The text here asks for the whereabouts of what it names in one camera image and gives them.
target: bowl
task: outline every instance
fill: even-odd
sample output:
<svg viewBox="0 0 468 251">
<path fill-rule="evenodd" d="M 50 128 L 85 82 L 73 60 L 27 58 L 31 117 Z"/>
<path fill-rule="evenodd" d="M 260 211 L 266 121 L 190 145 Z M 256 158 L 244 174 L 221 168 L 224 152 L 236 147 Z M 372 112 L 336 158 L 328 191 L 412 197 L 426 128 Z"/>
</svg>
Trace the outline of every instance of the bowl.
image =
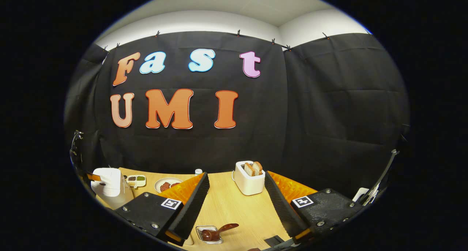
<svg viewBox="0 0 468 251">
<path fill-rule="evenodd" d="M 174 178 L 174 177 L 166 177 L 166 178 L 162 178 L 162 179 L 159 179 L 155 184 L 154 184 L 154 189 L 158 192 L 158 193 L 161 193 L 161 186 L 164 184 L 164 183 L 169 183 L 169 184 L 175 184 L 175 183 L 182 183 L 182 180 L 181 179 L 177 179 L 177 178 Z"/>
</svg>

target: bread slice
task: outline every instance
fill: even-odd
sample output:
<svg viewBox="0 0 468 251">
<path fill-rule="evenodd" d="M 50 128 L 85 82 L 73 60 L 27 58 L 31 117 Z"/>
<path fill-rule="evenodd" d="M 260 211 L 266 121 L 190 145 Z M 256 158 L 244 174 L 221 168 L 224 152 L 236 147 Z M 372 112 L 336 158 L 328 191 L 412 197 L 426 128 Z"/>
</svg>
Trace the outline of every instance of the bread slice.
<svg viewBox="0 0 468 251">
<path fill-rule="evenodd" d="M 255 176 L 262 175 L 262 165 L 258 161 L 254 161 L 254 165 L 252 167 L 255 170 Z"/>
<path fill-rule="evenodd" d="M 244 171 L 249 176 L 255 176 L 255 169 L 249 163 L 244 163 Z"/>
</svg>

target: brown spoon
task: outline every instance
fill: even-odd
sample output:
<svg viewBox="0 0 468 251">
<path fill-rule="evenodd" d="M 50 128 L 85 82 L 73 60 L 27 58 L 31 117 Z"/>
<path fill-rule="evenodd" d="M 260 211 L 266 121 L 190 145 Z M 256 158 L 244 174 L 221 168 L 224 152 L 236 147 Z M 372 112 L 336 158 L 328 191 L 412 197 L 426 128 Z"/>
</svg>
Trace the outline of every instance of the brown spoon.
<svg viewBox="0 0 468 251">
<path fill-rule="evenodd" d="M 227 225 L 221 226 L 221 228 L 218 229 L 217 231 L 211 231 L 211 230 L 205 229 L 205 230 L 202 231 L 203 241 L 207 241 L 207 242 L 209 242 L 209 241 L 218 241 L 220 239 L 219 233 L 227 231 L 227 230 L 232 229 L 232 228 L 236 228 L 238 226 L 239 226 L 239 224 L 237 224 L 237 223 L 229 223 Z"/>
</svg>

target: wooden table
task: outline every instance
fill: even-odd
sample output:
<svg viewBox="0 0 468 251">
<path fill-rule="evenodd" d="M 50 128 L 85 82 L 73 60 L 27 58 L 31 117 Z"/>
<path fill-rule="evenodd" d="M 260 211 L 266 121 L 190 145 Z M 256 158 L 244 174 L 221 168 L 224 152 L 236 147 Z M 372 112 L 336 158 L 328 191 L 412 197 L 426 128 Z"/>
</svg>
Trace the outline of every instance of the wooden table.
<svg viewBox="0 0 468 251">
<path fill-rule="evenodd" d="M 132 188 L 133 195 L 139 196 L 144 192 L 158 194 L 154 183 L 165 177 L 179 178 L 186 181 L 194 174 L 163 174 L 145 171 L 134 171 L 119 168 L 123 175 L 145 175 L 147 184 L 137 189 Z M 231 178 L 232 171 L 209 173 L 210 189 L 204 200 L 200 214 L 192 229 L 194 244 L 184 245 L 182 248 L 189 251 L 229 250 L 247 251 L 251 248 L 260 250 L 269 248 L 264 241 L 275 235 L 284 241 L 290 239 L 271 203 L 269 194 L 264 190 L 255 195 L 245 196 L 241 193 Z M 100 198 L 97 199 L 108 207 Z M 224 243 L 206 244 L 202 242 L 196 232 L 196 226 L 216 226 L 218 229 L 228 223 L 238 223 L 239 227 L 221 234 Z"/>
</svg>

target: white wall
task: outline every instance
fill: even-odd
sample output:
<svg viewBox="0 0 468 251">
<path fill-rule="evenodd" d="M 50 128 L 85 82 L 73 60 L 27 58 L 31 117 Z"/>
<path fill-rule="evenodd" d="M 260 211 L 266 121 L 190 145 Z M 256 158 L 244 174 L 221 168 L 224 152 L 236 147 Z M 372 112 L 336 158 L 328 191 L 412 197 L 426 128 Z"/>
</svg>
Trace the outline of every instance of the white wall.
<svg viewBox="0 0 468 251">
<path fill-rule="evenodd" d="M 107 50 L 131 41 L 160 34 L 180 31 L 219 31 L 261 38 L 291 47 L 327 36 L 345 33 L 367 33 L 354 19 L 337 9 L 307 13 L 291 20 L 279 28 L 269 23 L 246 16 L 219 11 L 179 11 L 151 16 L 130 23 L 96 42 Z"/>
<path fill-rule="evenodd" d="M 327 36 L 346 33 L 367 33 L 354 19 L 337 9 L 307 13 L 279 27 L 281 38 L 294 47 Z"/>
<path fill-rule="evenodd" d="M 151 16 L 134 23 L 130 23 L 119 30 L 105 36 L 95 42 L 106 50 L 113 49 L 117 43 L 123 45 L 134 40 L 159 34 L 181 31 L 219 31 L 237 33 L 256 38 L 262 38 L 281 43 L 279 29 L 269 23 L 265 23 L 246 16 L 219 11 L 179 11 Z"/>
</svg>

